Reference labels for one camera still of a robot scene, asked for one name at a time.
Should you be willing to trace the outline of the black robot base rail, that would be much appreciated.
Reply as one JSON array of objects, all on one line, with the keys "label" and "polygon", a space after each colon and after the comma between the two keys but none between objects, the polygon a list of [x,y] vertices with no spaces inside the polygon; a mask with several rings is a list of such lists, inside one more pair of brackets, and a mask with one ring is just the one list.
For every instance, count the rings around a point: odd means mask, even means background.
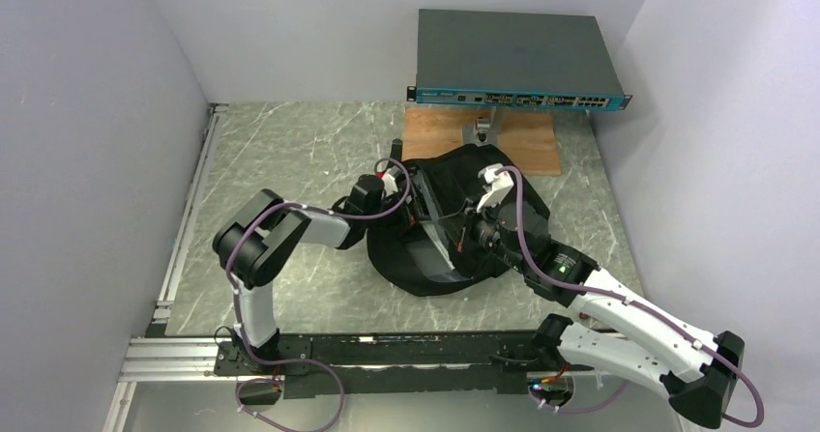
[{"label": "black robot base rail", "polygon": [[218,345],[218,377],[276,375],[287,399],[317,395],[489,390],[523,394],[530,383],[566,370],[556,350],[538,347],[534,331],[301,333],[279,339],[282,366]]}]

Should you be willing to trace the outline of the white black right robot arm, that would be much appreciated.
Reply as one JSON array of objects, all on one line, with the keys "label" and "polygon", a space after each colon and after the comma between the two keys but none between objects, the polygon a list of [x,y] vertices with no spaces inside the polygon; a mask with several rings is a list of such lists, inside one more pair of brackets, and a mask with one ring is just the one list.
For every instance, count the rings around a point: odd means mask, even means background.
[{"label": "white black right robot arm", "polygon": [[601,369],[657,392],[679,416],[718,429],[742,372],[745,341],[690,325],[631,291],[580,250],[550,237],[527,203],[467,208],[455,224],[463,245],[499,259],[539,297],[570,316],[550,315],[533,343],[538,365]]}]

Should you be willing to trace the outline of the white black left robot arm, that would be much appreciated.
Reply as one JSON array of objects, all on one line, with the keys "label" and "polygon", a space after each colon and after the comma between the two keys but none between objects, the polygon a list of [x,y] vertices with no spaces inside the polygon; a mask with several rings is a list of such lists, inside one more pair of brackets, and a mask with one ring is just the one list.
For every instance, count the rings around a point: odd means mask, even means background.
[{"label": "white black left robot arm", "polygon": [[270,371],[280,358],[273,281],[300,244],[345,250],[368,229],[401,210],[412,192],[396,167],[362,175],[350,193],[329,210],[284,200],[259,190],[212,241],[232,287],[236,322],[231,336],[240,362],[252,373]]}]

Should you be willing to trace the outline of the black student backpack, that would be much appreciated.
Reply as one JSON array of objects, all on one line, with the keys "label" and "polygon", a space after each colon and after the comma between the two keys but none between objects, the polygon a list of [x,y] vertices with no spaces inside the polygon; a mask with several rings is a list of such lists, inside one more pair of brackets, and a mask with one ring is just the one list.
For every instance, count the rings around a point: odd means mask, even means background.
[{"label": "black student backpack", "polygon": [[[413,175],[423,202],[425,219],[419,224],[377,224],[367,230],[367,256],[374,269],[394,286],[417,296],[455,293],[511,270],[497,258],[478,250],[461,250],[459,241],[465,219],[476,213],[485,194],[479,172],[501,163],[513,162],[493,146],[468,144],[435,158],[408,159],[399,166]],[[515,202],[518,212],[524,202],[548,210],[528,181],[522,181],[523,196],[512,189],[497,206]]]}]

